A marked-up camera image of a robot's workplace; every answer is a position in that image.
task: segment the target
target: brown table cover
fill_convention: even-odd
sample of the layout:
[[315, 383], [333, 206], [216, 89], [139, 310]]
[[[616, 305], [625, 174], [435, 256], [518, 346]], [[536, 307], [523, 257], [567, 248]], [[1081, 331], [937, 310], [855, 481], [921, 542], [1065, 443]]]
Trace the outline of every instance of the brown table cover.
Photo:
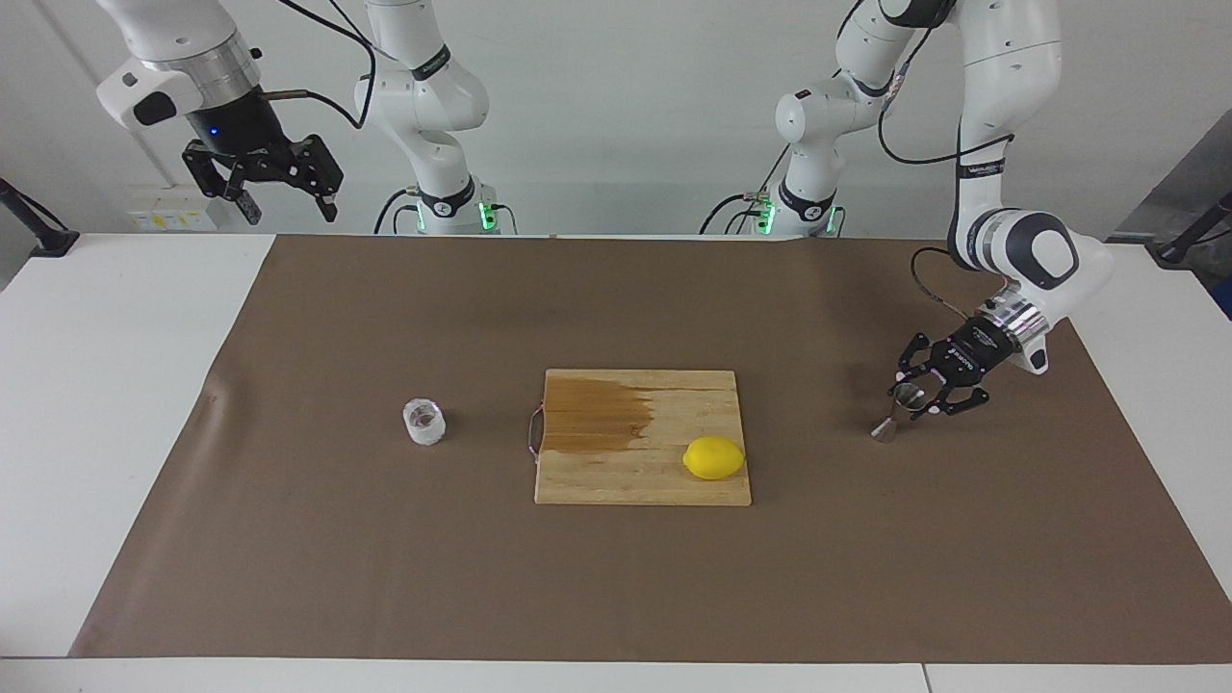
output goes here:
[[[871, 440], [902, 348], [957, 323], [917, 247], [281, 237], [73, 655], [1232, 662], [1068, 323], [1046, 376]], [[548, 367], [734, 370], [753, 507], [536, 506]]]

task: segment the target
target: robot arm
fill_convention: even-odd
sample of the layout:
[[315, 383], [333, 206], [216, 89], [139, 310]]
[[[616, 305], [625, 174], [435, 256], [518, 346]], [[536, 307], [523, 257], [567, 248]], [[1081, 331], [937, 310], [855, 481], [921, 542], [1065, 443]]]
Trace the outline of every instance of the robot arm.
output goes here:
[[[954, 334], [931, 344], [923, 363], [912, 366], [904, 354], [901, 381], [930, 374], [941, 383], [940, 392], [913, 413], [917, 418], [987, 402], [979, 383], [1003, 361], [1036, 375], [1047, 371], [1045, 335], [1112, 274], [1111, 254], [1101, 243], [1072, 233], [1051, 213], [1002, 202], [1009, 144], [1004, 138], [1039, 111], [1061, 80], [1056, 1], [958, 0], [949, 21], [963, 37], [967, 95], [958, 147], [971, 152], [956, 163], [950, 255], [965, 269], [1002, 275], [1008, 285]], [[917, 335], [913, 345], [924, 342], [926, 337]], [[955, 387], [970, 387], [968, 400], [951, 403]]]
[[[207, 197], [239, 205], [249, 223], [260, 210], [248, 181], [278, 181], [312, 195], [326, 221], [342, 171], [320, 137], [291, 142], [264, 97], [255, 59], [218, 0], [97, 0], [132, 57], [99, 85], [99, 100], [129, 129], [179, 115], [198, 139], [184, 162]], [[223, 178], [216, 164], [227, 171]]]
[[[770, 232], [812, 236], [824, 224], [841, 170], [835, 141], [877, 123], [906, 74], [896, 64], [908, 42], [919, 30], [946, 21], [962, 35], [966, 65], [950, 255], [965, 269], [1000, 275], [1008, 284], [946, 339], [933, 343], [918, 334], [903, 353], [899, 385], [891, 395], [915, 418], [987, 402], [979, 383], [1005, 360], [1045, 372], [1045, 334], [1112, 271], [1111, 255], [1096, 240], [1071, 233], [1047, 212], [1002, 202], [1008, 136], [1060, 83], [1056, 0], [862, 0], [839, 35], [839, 73], [779, 104], [779, 129], [793, 144], [793, 155], [772, 197]], [[928, 356], [913, 365], [920, 351]], [[924, 375], [939, 381], [933, 396], [912, 383]], [[971, 388], [970, 396], [951, 402], [958, 388]]]
[[[418, 180], [426, 233], [495, 229], [495, 191], [467, 168], [450, 131], [473, 129], [488, 117], [483, 84], [452, 58], [431, 0], [367, 0], [375, 43], [399, 65], [377, 69], [372, 115], [403, 150]], [[366, 84], [356, 86], [361, 101]]]

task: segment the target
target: lemon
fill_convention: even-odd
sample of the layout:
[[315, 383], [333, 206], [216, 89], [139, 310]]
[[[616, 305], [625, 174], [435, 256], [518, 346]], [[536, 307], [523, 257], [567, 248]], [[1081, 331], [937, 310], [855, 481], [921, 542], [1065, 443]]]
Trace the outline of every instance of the lemon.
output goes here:
[[744, 453], [726, 438], [706, 435], [689, 444], [684, 462], [697, 478], [717, 481], [740, 471]]

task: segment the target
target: wooden cutting board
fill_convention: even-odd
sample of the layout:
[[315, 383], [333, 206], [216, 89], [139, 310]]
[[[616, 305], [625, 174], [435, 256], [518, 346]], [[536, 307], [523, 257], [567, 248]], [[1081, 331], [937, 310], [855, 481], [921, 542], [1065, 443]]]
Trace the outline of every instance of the wooden cutting board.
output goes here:
[[721, 481], [685, 469], [685, 449], [702, 435], [744, 450], [732, 371], [549, 370], [535, 502], [752, 504], [748, 465]]

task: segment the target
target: glass cup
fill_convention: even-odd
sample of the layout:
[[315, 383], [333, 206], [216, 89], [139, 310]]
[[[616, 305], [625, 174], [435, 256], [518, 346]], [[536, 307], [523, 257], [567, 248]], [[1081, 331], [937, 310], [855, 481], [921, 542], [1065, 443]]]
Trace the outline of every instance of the glass cup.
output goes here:
[[436, 445], [445, 437], [445, 414], [431, 400], [411, 400], [402, 409], [407, 433], [420, 445]]

